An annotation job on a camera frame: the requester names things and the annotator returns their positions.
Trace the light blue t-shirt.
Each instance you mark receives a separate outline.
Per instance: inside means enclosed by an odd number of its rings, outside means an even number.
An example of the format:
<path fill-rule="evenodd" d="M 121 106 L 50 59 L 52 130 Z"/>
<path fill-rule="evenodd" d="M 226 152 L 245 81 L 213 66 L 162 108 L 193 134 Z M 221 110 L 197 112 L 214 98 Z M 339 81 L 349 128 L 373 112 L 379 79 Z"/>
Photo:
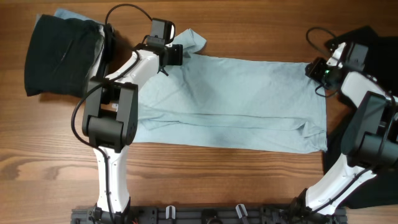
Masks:
<path fill-rule="evenodd" d="M 181 66 L 139 91 L 135 142 L 307 154 L 326 149 L 326 102 L 305 64 L 201 55 L 191 29 L 175 38 Z"/>

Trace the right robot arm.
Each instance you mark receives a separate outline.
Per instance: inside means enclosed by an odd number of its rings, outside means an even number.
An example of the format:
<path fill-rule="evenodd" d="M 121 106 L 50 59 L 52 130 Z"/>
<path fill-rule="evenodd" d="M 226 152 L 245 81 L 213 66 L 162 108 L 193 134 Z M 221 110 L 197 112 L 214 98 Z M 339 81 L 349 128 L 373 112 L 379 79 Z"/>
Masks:
<path fill-rule="evenodd" d="M 323 86 L 331 87 L 333 73 L 341 75 L 336 84 L 356 112 L 338 143 L 338 159 L 321 180 L 294 198 L 290 218 L 325 223 L 358 187 L 383 169 L 397 168 L 397 141 L 392 137 L 397 100 L 364 73 L 368 54 L 366 45 L 342 42 L 319 67 Z"/>

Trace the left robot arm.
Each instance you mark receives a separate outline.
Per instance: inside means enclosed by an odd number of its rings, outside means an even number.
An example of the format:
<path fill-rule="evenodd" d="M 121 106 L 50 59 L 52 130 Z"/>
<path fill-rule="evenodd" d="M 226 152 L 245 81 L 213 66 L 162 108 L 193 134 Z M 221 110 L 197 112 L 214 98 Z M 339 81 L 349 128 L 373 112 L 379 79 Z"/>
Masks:
<path fill-rule="evenodd" d="M 96 155 L 99 197 L 90 214 L 95 223 L 130 223 L 126 162 L 138 125 L 139 89 L 168 65 L 181 65 L 183 47 L 174 44 L 175 24 L 154 18 L 150 34 L 113 73 L 89 79 L 82 132 Z"/>

